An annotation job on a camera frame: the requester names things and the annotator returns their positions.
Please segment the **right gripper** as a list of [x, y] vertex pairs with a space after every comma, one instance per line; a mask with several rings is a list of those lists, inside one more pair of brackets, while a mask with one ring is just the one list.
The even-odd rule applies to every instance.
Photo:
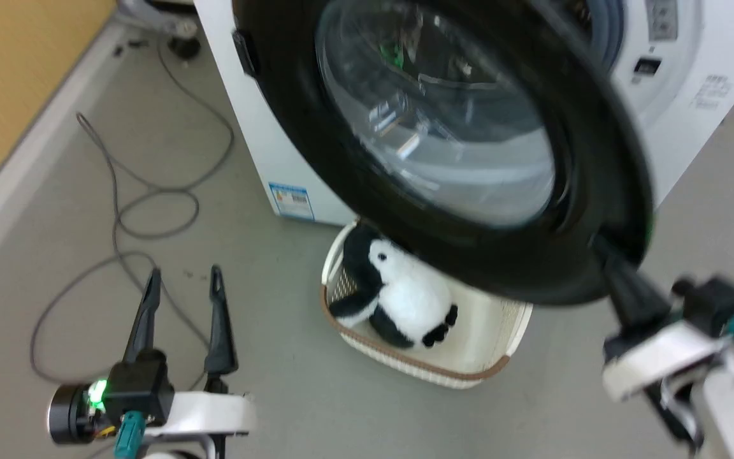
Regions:
[[728, 351], [734, 338], [726, 323], [734, 316], [734, 282], [714, 276], [702, 284], [680, 278], [671, 296], [679, 312], [605, 236], [591, 239], [604, 288], [621, 326], [604, 343], [603, 385], [613, 399], [643, 390], [661, 403], [667, 377], [710, 365]]

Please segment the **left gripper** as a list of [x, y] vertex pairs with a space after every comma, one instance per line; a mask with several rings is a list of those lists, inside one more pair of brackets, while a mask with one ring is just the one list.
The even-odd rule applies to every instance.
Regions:
[[207, 387], [177, 391], [169, 382], [166, 357], [154, 346], [155, 313], [161, 301], [161, 270], [153, 268], [135, 314], [122, 357], [110, 371], [104, 408], [116, 435], [123, 416], [146, 416], [143, 439], [203, 439], [247, 436], [257, 428], [252, 401], [230, 394], [221, 376], [239, 368], [221, 267], [210, 270], [212, 330], [204, 360]]

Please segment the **black round washing machine door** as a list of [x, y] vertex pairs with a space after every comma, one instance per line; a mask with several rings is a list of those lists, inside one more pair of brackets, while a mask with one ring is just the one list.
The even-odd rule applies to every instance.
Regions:
[[553, 0], [247, 0], [237, 49], [288, 139], [436, 270], [536, 305], [608, 298], [653, 191], [634, 122]]

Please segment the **white washing machine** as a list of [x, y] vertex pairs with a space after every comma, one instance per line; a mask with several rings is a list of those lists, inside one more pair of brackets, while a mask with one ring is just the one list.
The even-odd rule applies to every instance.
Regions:
[[[271, 208], [269, 182], [303, 187], [314, 222], [346, 226], [354, 212], [300, 156], [243, 70], [233, 8], [245, 3], [193, 0]], [[569, 0], [566, 6], [640, 119], [661, 203], [734, 105], [734, 0]]]

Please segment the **white laundry basket brown rim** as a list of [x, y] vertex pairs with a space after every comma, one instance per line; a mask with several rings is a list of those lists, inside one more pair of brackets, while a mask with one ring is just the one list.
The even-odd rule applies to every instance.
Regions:
[[320, 287], [324, 317], [346, 343], [396, 371], [457, 390], [477, 386], [507, 365], [526, 332], [533, 305], [483, 293], [450, 277], [445, 283], [458, 307], [456, 325], [445, 342], [430, 349], [393, 347], [368, 323], [340, 325], [329, 313], [329, 304], [356, 290], [343, 267], [344, 241], [356, 225], [352, 221], [344, 226], [331, 244]]

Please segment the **blue energy label sticker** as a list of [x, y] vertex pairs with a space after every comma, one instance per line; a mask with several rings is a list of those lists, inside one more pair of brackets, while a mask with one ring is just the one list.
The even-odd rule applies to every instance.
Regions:
[[303, 187], [268, 183], [274, 209], [280, 217], [315, 221], [308, 191]]

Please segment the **black and white plush penguin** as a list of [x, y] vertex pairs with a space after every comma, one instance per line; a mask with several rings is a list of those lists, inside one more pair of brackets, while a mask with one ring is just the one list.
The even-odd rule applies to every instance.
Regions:
[[355, 290], [328, 307], [341, 325], [367, 321], [399, 349], [431, 349], [456, 325], [459, 308], [445, 278], [364, 221], [344, 239], [343, 268]]

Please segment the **black round floor foot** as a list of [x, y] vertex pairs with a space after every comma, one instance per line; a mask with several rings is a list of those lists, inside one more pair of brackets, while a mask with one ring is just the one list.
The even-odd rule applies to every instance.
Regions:
[[201, 53], [202, 44], [198, 38], [183, 39], [172, 37], [166, 44], [172, 55], [183, 62], [194, 61]]

